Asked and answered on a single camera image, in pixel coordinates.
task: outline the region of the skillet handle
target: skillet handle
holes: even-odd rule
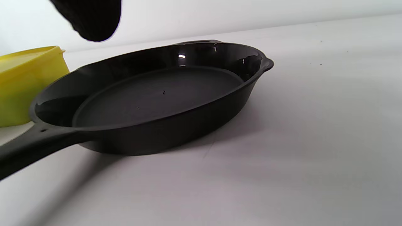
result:
[[[186,44],[201,44],[201,43],[223,43],[218,40],[198,40],[198,41],[185,41],[185,42],[180,42],[175,45],[186,45]]]
[[[84,141],[83,136],[71,128],[37,123],[0,146],[0,180],[60,149]]]

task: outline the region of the black skillet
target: black skillet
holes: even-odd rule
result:
[[[0,179],[73,144],[144,155],[203,136],[232,119],[272,60],[216,40],[146,49],[83,66],[33,101],[36,123],[0,147]]]

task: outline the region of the black oven mitt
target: black oven mitt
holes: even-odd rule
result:
[[[81,37],[104,41],[115,32],[121,0],[50,0]]]

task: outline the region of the white table surface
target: white table surface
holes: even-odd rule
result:
[[[184,40],[275,61],[200,140],[121,157],[74,145],[0,182],[1,226],[402,224],[402,15],[66,52],[70,70]],[[32,124],[0,129],[0,143]]]

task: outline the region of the yellow container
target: yellow container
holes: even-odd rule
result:
[[[69,73],[63,52],[49,46],[0,56],[0,127],[30,121],[28,111],[35,96]]]

